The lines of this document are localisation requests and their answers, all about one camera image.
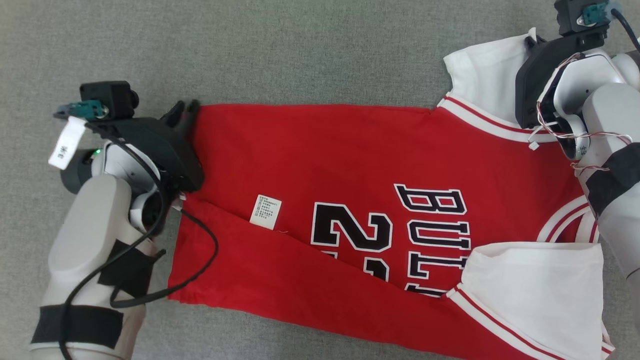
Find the black tape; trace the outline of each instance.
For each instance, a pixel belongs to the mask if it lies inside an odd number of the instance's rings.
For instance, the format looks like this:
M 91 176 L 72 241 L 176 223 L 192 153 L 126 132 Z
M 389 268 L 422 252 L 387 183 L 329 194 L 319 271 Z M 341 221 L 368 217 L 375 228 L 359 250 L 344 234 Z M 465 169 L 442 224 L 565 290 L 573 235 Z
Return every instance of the black tape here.
M 58 342 L 63 305 L 43 306 L 31 343 Z M 67 311 L 67 341 L 115 348 L 122 332 L 123 314 L 97 306 L 71 306 Z
M 124 242 L 116 240 L 109 258 L 127 246 Z M 157 258 L 144 255 L 138 249 L 132 249 L 100 273 L 98 284 L 117 286 L 134 298 L 143 297 L 149 290 L 151 271 L 156 261 Z
M 596 171 L 586 183 L 589 203 L 598 217 L 609 204 L 640 183 L 640 143 L 614 152 L 602 167 L 609 171 Z

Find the white cable label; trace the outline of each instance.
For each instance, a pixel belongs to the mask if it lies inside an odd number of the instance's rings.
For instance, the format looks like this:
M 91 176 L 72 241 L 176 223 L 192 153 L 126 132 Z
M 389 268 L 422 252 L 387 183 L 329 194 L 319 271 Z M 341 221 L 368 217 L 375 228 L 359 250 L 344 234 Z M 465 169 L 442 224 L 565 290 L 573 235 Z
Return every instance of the white cable label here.
M 80 139 L 84 134 L 84 130 L 86 130 L 84 127 L 85 123 L 85 119 L 69 116 L 69 121 L 67 122 L 67 125 L 65 125 L 65 128 L 62 129 L 56 148 L 53 150 L 53 154 L 51 154 L 51 157 L 49 158 L 50 165 L 53 165 L 60 170 L 65 170 L 67 168 L 71 158 L 73 158 L 76 153 Z
M 255 205 L 253 206 L 253 212 L 251 213 L 251 219 L 249 219 L 249 222 L 254 225 L 273 230 L 276 225 L 276 219 L 278 218 L 281 205 L 282 201 L 280 200 L 264 195 L 258 195 L 258 199 L 256 199 Z

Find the red fabric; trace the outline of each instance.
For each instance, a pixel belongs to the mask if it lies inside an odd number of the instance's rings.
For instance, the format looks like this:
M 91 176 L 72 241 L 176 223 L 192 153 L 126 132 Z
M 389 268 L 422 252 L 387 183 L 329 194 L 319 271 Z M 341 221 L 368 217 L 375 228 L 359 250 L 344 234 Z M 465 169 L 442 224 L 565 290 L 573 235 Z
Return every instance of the red fabric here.
M 215 105 L 200 111 L 194 141 L 206 180 L 186 209 L 218 235 L 220 257 L 172 299 L 467 359 L 526 358 L 448 300 L 404 290 L 414 284 L 446 291 L 462 271 L 422 265 L 428 279 L 409 277 L 411 252 L 442 259 L 470 254 L 414 244 L 408 224 L 466 222 L 469 234 L 461 237 L 472 248 L 535 241 L 551 215 L 582 195 L 558 144 L 534 152 L 444 109 Z M 466 212 L 411 211 L 395 184 L 459 190 Z M 248 223 L 258 194 L 282 201 L 274 231 Z M 339 246 L 311 245 L 317 202 L 347 207 L 370 238 L 369 216 L 386 215 L 390 248 L 356 250 L 337 225 Z M 561 241 L 574 237 L 575 226 Z M 183 221 L 170 285 L 197 270 L 211 250 L 205 233 Z M 338 252 L 337 260 L 321 250 Z M 363 272 L 366 257 L 384 260 L 388 283 Z

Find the gray fabric surface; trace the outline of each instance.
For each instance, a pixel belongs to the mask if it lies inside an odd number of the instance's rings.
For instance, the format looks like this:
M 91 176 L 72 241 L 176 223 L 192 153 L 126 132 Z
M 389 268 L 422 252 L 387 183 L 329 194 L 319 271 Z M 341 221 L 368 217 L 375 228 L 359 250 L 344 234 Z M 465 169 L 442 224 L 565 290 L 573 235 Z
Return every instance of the gray fabric surface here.
M 640 3 L 621 2 L 640 31 Z M 77 99 L 81 83 L 126 79 L 140 95 L 138 113 L 151 116 L 180 98 L 434 106 L 451 86 L 443 56 L 532 26 L 555 38 L 552 3 L 0 0 L 0 359 L 28 356 L 49 247 L 73 199 L 47 165 L 62 127 L 50 114 Z M 631 50 L 618 24 L 607 50 Z M 157 240 L 170 253 L 178 224 L 172 216 Z M 630 297 L 607 247 L 605 255 L 611 359 L 638 359 Z M 166 284 L 170 268 L 169 257 L 160 261 L 152 287 Z M 444 357 L 161 300 L 148 307 L 134 358 Z

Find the white clothing tag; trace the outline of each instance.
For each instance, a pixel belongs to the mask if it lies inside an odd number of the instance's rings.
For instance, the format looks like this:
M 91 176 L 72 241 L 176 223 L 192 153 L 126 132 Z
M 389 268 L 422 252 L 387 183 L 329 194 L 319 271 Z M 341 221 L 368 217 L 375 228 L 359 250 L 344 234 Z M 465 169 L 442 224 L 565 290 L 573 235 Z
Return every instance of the white clothing tag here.
M 249 222 L 273 230 L 280 212 L 282 201 L 272 197 L 258 195 Z
M 69 120 L 65 128 L 62 129 L 58 143 L 56 144 L 53 154 L 49 158 L 49 164 L 57 167 L 60 170 L 65 170 L 69 165 L 69 161 L 74 157 L 80 139 L 84 134 L 85 119 L 69 116 Z

